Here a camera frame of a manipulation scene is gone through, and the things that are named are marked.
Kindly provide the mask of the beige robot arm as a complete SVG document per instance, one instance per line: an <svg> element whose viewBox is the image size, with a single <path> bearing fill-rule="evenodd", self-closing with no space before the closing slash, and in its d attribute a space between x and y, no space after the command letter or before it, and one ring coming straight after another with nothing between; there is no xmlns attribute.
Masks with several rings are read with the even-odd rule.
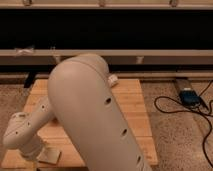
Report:
<svg viewBox="0 0 213 171"><path fill-rule="evenodd" d="M37 131L53 118L89 171L152 171L112 94L101 56L82 54L58 64L49 75L47 96L33 112L11 116L4 146L36 158L44 145Z"/></svg>

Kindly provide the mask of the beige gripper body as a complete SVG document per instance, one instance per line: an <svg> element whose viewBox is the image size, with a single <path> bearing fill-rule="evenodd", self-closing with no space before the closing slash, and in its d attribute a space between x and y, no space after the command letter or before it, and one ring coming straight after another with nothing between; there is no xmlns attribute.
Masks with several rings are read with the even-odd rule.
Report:
<svg viewBox="0 0 213 171"><path fill-rule="evenodd" d="M43 147L43 144L27 144L20 148L20 154L27 161L36 161Z"/></svg>

